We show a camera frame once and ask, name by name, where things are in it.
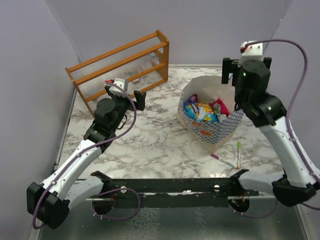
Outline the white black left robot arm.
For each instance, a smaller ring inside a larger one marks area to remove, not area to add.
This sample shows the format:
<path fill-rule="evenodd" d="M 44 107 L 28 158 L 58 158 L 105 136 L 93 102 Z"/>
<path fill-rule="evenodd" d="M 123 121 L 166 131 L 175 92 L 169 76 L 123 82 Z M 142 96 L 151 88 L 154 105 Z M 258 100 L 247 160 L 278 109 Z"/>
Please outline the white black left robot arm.
<path fill-rule="evenodd" d="M 37 220 L 56 229 L 79 203 L 94 195 L 103 198 L 110 193 L 110 184 L 97 176 L 90 176 L 78 185 L 74 183 L 118 139 L 116 130 L 123 127 L 121 122 L 127 111 L 144 110 L 146 93 L 134 91 L 135 100 L 126 92 L 108 95 L 97 103 L 92 125 L 68 160 L 41 184 L 33 182 L 27 188 L 27 211 L 33 216 L 34 229 L 39 229 Z"/>

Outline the red pink snack bag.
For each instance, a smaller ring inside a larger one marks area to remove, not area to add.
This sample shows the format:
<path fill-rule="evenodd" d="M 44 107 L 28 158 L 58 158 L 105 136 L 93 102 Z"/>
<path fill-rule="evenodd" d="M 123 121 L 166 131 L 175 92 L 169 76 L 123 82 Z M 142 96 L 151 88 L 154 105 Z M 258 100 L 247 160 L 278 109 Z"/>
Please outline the red pink snack bag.
<path fill-rule="evenodd" d="M 214 102 L 209 103 L 209 106 L 219 118 L 228 117 L 230 115 L 227 106 L 220 98 L 218 98 Z"/>

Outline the blue gummy snack bag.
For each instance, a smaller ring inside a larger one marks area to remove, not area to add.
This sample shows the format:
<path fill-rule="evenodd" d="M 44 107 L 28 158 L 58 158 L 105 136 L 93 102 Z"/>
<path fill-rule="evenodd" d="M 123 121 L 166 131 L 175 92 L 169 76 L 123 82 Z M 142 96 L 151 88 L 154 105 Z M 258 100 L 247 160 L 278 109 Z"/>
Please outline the blue gummy snack bag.
<path fill-rule="evenodd" d="M 219 122 L 217 114 L 207 103 L 186 103 L 183 105 L 183 110 L 195 122 Z"/>

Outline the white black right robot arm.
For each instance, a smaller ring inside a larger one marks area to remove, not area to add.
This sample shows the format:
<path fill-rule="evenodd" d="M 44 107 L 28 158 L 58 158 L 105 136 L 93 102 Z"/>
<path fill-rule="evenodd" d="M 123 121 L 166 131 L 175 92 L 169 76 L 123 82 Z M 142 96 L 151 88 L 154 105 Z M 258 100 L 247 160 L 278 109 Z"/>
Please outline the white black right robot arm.
<path fill-rule="evenodd" d="M 281 100 L 267 92 L 272 59 L 222 60 L 222 84 L 232 74 L 235 110 L 242 110 L 268 139 L 284 169 L 282 175 L 267 175 L 248 169 L 230 177 L 230 191 L 240 196 L 247 190 L 272 194 L 287 207 L 302 204 L 316 195 L 320 171 L 312 164 L 287 124 L 287 110 Z"/>

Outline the blue checkered paper bag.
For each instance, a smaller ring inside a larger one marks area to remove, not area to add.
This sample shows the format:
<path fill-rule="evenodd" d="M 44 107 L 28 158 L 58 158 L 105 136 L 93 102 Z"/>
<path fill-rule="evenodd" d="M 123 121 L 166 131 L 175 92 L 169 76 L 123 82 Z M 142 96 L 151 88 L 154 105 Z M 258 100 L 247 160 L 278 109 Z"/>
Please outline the blue checkered paper bag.
<path fill-rule="evenodd" d="M 208 104 L 220 98 L 228 108 L 228 117 L 218 117 L 219 122 L 196 122 L 184 111 L 188 98 L 197 94 L 198 103 Z M 199 76 L 192 78 L 182 90 L 176 118 L 192 133 L 200 143 L 214 153 L 235 133 L 242 117 L 242 110 L 235 110 L 235 89 L 230 84 L 222 84 L 219 76 Z"/>

